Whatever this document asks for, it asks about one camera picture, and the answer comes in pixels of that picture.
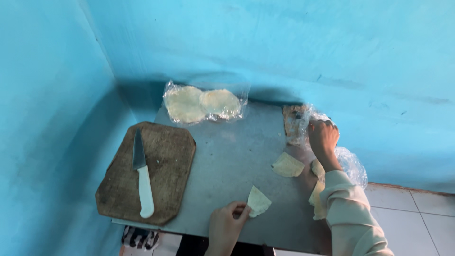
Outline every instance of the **hand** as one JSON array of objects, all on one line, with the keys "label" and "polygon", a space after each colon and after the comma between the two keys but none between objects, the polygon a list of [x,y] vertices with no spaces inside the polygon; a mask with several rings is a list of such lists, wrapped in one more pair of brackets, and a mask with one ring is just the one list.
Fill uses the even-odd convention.
[{"label": "hand", "polygon": [[223,208],[215,209],[210,216],[208,249],[205,256],[231,255],[250,212],[251,207],[241,201],[234,201]]},{"label": "hand", "polygon": [[338,127],[327,121],[310,121],[308,136],[311,149],[326,172],[343,170],[335,157],[335,146],[340,137]]}]

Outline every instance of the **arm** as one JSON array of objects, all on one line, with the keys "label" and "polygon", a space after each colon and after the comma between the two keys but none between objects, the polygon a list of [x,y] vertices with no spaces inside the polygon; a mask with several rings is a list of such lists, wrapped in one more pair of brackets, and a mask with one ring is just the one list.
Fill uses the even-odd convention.
[{"label": "arm", "polygon": [[327,224],[332,231],[333,255],[392,256],[384,232],[370,213],[362,188],[353,185],[335,157],[338,128],[330,121],[311,122],[311,148],[324,167],[325,189],[321,204],[327,210]]}]

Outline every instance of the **wooden cutting board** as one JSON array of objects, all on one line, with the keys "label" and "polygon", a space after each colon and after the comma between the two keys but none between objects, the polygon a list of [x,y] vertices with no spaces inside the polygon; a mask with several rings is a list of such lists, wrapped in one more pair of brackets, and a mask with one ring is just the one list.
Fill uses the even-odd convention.
[{"label": "wooden cutting board", "polygon": [[[132,168],[137,127],[141,129],[155,205],[155,212],[147,219],[139,215],[139,174]],[[129,127],[96,191],[98,213],[152,225],[165,224],[178,213],[195,151],[196,142],[188,130],[150,122]]]}]

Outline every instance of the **white floor tile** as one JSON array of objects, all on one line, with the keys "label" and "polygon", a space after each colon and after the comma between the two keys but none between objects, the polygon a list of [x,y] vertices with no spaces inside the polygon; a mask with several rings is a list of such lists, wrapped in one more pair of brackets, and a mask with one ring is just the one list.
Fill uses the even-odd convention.
[{"label": "white floor tile", "polygon": [[152,253],[153,251],[125,246],[122,256],[152,256]]},{"label": "white floor tile", "polygon": [[440,256],[455,255],[455,217],[422,213]]},{"label": "white floor tile", "polygon": [[275,256],[322,256],[322,255],[303,253],[303,252],[294,252],[294,251],[283,251],[283,250],[275,249]]},{"label": "white floor tile", "polygon": [[396,256],[438,256],[420,213],[372,207],[371,214]]},{"label": "white floor tile", "polygon": [[160,232],[160,245],[153,251],[153,256],[175,256],[181,240],[181,235]]},{"label": "white floor tile", "polygon": [[396,209],[396,210],[419,210],[415,206],[411,193],[408,189],[391,188],[377,184],[368,184],[365,189],[371,206]]},{"label": "white floor tile", "polygon": [[439,195],[411,190],[420,212],[455,216],[455,195]]}]

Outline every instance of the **knife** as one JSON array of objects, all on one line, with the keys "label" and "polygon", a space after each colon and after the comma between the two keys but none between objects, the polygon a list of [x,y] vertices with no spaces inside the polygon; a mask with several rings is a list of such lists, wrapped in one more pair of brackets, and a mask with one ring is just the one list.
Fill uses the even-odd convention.
[{"label": "knife", "polygon": [[136,129],[133,145],[133,170],[139,172],[139,199],[141,200],[141,217],[148,218],[155,211],[152,197],[152,187],[148,176],[148,167],[145,164],[144,146],[142,145],[141,130]]}]

